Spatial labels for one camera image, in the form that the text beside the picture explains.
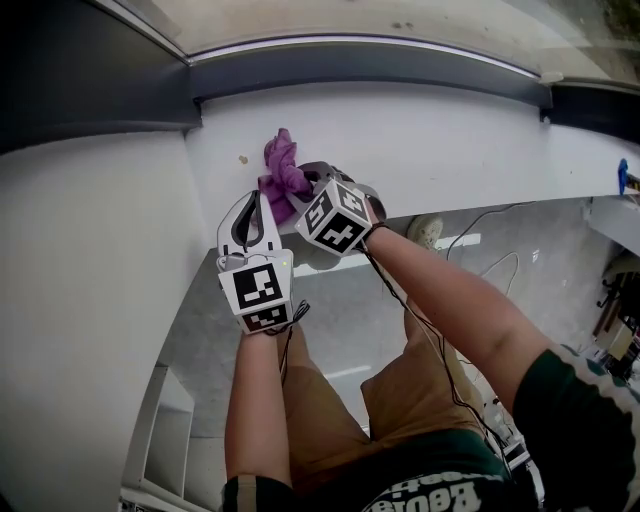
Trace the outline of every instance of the sneaker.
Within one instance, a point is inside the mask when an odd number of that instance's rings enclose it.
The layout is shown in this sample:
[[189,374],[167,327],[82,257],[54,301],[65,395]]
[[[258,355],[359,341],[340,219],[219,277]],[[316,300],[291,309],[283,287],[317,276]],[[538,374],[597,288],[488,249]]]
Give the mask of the sneaker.
[[444,223],[439,215],[418,215],[407,229],[407,238],[420,247],[437,251],[435,246],[443,227]]

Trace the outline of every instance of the blue object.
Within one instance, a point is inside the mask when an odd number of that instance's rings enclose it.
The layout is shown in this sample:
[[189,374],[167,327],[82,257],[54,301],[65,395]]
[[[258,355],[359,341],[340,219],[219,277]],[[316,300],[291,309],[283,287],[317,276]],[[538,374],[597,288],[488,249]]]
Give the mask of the blue object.
[[623,158],[620,160],[620,165],[618,166],[618,185],[620,185],[620,195],[624,195],[624,189],[627,186],[627,171],[629,170],[629,166],[627,165],[627,159]]

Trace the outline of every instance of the wire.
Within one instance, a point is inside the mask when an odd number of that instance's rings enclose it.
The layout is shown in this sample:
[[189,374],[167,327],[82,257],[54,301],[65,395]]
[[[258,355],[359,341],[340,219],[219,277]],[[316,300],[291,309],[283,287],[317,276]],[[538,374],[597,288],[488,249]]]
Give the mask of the wire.
[[520,270],[520,256],[518,255],[517,252],[510,252],[509,254],[504,255],[502,258],[500,258],[498,261],[496,261],[493,265],[491,265],[487,270],[485,270],[484,272],[482,272],[480,274],[480,277],[485,277],[489,272],[491,272],[494,268],[496,268],[498,265],[500,265],[500,263],[502,263],[504,260],[506,260],[509,256],[515,256],[516,257],[516,270],[514,271],[513,275],[511,276],[511,279],[509,279],[509,285],[507,286],[507,293],[505,294],[507,297],[509,296],[509,293],[511,292],[511,285],[513,284],[513,280],[516,278],[516,276],[518,275],[518,271]]
[[274,260],[276,259],[275,256],[271,256],[269,254],[262,254],[262,253],[259,253],[259,252],[255,253],[255,254],[248,254],[245,258],[246,258],[247,261],[249,261],[251,258],[253,258],[255,256],[262,256],[267,261],[269,260],[269,258],[274,259]]
[[[444,345],[444,343],[445,343],[444,336],[442,336],[441,334],[438,333],[438,331],[435,329],[435,326],[431,322],[429,322],[428,320],[426,320],[426,319],[422,318],[421,316],[417,315],[415,313],[415,311],[413,311],[413,309],[411,309],[406,304],[406,302],[403,301],[400,298],[398,293],[393,288],[393,285],[389,282],[389,280],[384,276],[384,274],[380,270],[380,267],[378,266],[378,263],[375,261],[373,256],[371,256],[371,253],[366,249],[366,245],[364,245],[364,249],[363,248],[358,248],[358,250],[360,250],[367,257],[367,259],[371,263],[371,266],[374,268],[374,270],[377,272],[377,274],[380,276],[380,278],[382,279],[384,284],[389,289],[389,292],[391,293],[391,295],[396,300],[398,300],[398,302],[405,309],[405,311],[409,312],[413,316],[413,318],[416,320],[416,322],[418,323],[418,326],[420,327],[420,329],[422,330],[424,335],[427,337],[427,339],[431,343],[431,346],[433,347],[433,350],[435,351],[436,355],[438,355],[438,357],[440,359],[440,362],[444,366],[444,369],[445,369],[445,371],[447,373],[447,380],[449,381],[449,386],[451,388],[451,399],[452,399],[453,403],[455,405],[457,405],[457,406],[464,407],[464,408],[466,408],[466,409],[471,411],[471,413],[473,414],[473,417],[474,417],[476,423],[478,424],[478,427],[480,428],[480,430],[482,431],[484,429],[484,434],[487,437],[487,439],[489,437],[487,432],[489,432],[493,436],[493,438],[496,441],[496,444],[498,445],[498,449],[500,450],[500,455],[501,455],[501,458],[502,458],[502,462],[503,462],[503,464],[505,466],[505,470],[507,472],[507,475],[509,476],[509,478],[513,479],[512,475],[511,475],[511,470],[509,468],[509,464],[507,463],[506,455],[504,453],[504,448],[506,446],[505,442],[502,440],[502,438],[491,427],[489,427],[489,425],[486,424],[484,419],[480,416],[480,413],[478,413],[478,411],[476,411],[476,409],[472,405],[469,405],[468,403],[466,403],[462,399],[462,397],[460,396],[460,392],[458,391],[458,389],[456,387],[456,384],[455,384],[455,382],[453,380],[453,376],[451,375],[451,370],[449,369],[449,365],[447,364],[447,357],[446,357],[445,345]],[[438,346],[440,348],[440,351],[436,350],[435,344],[433,343],[433,340],[431,339],[431,336],[429,335],[429,333],[426,331],[425,327],[427,329],[429,329],[429,331],[431,331],[431,333],[433,335],[435,335],[436,339],[438,340]]]
[[[378,266],[378,263],[375,261],[375,259],[373,258],[373,256],[371,256],[371,253],[366,249],[359,249],[369,260],[369,262],[371,263],[371,266],[375,269],[375,271],[377,272],[377,274],[380,276],[380,278],[382,279],[382,281],[384,282],[384,284],[387,286],[387,288],[389,289],[389,292],[391,293],[391,295],[400,303],[400,305],[405,309],[405,311],[407,311],[408,313],[410,313],[414,319],[418,322],[418,326],[420,327],[420,329],[422,330],[422,332],[425,334],[425,336],[429,339],[429,341],[431,342],[431,345],[433,347],[433,349],[436,351],[436,354],[438,354],[438,351],[435,348],[435,345],[433,343],[433,340],[431,339],[431,336],[429,335],[429,333],[427,333],[427,331],[425,330],[425,327],[427,327],[427,329],[429,329],[431,331],[431,333],[436,337],[436,339],[438,340],[438,344],[442,344],[442,346],[444,347],[444,337],[438,333],[438,331],[435,329],[435,326],[427,321],[426,319],[422,318],[421,316],[417,315],[415,313],[415,311],[413,311],[413,309],[411,309],[406,303],[405,301],[403,301],[400,296],[398,295],[398,293],[395,291],[395,289],[393,288],[393,285],[389,282],[389,280],[384,276],[384,274],[382,273],[382,271],[380,270],[380,267]],[[447,377],[449,379],[449,384],[451,385],[451,395],[453,398],[453,402],[456,405],[460,405],[462,407],[466,407],[468,409],[470,409],[474,416],[476,417],[476,420],[478,421],[478,426],[480,426],[480,424],[482,426],[484,426],[485,430],[489,431],[492,433],[492,435],[497,436],[497,434],[495,432],[493,432],[493,430],[484,422],[484,420],[480,417],[478,411],[475,410],[474,407],[472,407],[471,405],[467,404],[466,402],[464,402],[464,400],[462,400],[462,398],[460,397],[460,393],[458,392],[456,386],[455,386],[455,382],[453,381],[453,377],[451,376],[451,371],[449,370],[449,367],[447,365],[446,362],[446,356],[444,353],[444,349],[442,349],[440,351],[439,354],[439,358],[440,358],[440,362],[443,363],[445,370],[447,371]],[[503,443],[502,439],[500,439],[500,437],[497,437],[496,442],[498,442],[498,444]]]
[[456,238],[453,241],[453,243],[449,246],[449,248],[447,249],[447,261],[449,261],[449,256],[451,256],[451,249],[453,249],[453,247],[456,245],[458,240],[460,240],[464,235],[466,235],[471,230],[473,226],[475,226],[478,222],[480,222],[482,219],[484,219],[488,215],[496,215],[498,213],[504,213],[511,210],[512,208],[517,208],[518,206],[529,206],[530,204],[535,204],[535,203],[537,203],[537,201],[531,201],[529,203],[515,203],[515,204],[510,204],[509,206],[506,206],[500,210],[491,210],[489,212],[484,212],[476,220],[474,220],[471,224],[469,224],[469,227],[465,229],[462,233],[460,233],[460,235],[458,235],[458,238]]
[[300,304],[298,304],[298,309],[296,309],[296,312],[293,314],[293,318],[291,322],[281,325],[280,327],[277,327],[275,329],[265,330],[265,332],[269,336],[277,336],[278,334],[282,334],[287,329],[289,329],[289,334],[287,335],[287,342],[284,345],[284,351],[282,354],[282,361],[280,362],[280,375],[281,375],[283,386],[284,386],[284,381],[287,378],[287,368],[288,368],[287,361],[288,361],[288,354],[289,354],[289,343],[291,343],[291,337],[293,336],[293,324],[299,322],[302,319],[302,317],[306,315],[310,309],[311,309],[311,306],[309,305],[309,303],[306,300],[302,300],[300,301]]
[[[471,361],[467,361],[466,359],[460,359],[460,358],[458,358],[458,362],[459,362],[459,363],[468,364],[469,366],[473,366],[474,368],[476,368],[476,366],[475,366]],[[474,377],[474,379],[473,379],[473,383],[474,383],[474,384],[475,384],[475,383],[476,383],[476,381],[478,380],[478,377],[480,377],[480,375],[482,375],[482,372],[481,372],[480,370],[478,370],[477,368],[476,368],[476,371],[477,371],[476,376],[475,376],[475,377]]]

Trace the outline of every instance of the purple cloth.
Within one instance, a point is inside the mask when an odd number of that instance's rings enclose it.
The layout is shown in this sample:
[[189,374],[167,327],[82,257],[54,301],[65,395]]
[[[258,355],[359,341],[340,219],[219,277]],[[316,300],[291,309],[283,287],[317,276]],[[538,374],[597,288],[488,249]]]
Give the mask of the purple cloth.
[[269,199],[276,224],[283,223],[296,212],[285,192],[302,196],[313,193],[311,183],[296,167],[296,150],[297,144],[291,141],[286,128],[280,128],[278,135],[264,147],[264,163],[271,174],[258,178],[258,188]]

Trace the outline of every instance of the khaki shorts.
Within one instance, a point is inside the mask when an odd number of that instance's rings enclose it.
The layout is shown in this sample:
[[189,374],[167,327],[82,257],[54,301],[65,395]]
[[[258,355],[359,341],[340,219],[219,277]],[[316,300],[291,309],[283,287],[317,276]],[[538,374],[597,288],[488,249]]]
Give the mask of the khaki shorts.
[[[453,403],[438,354],[406,314],[405,330],[408,343],[404,352],[361,385],[371,437],[309,358],[302,330],[294,330],[283,393],[291,478],[297,494],[304,496],[340,476],[350,462],[421,434],[451,428],[481,434],[473,414]],[[448,344],[446,356],[460,396],[482,411],[480,394]]]

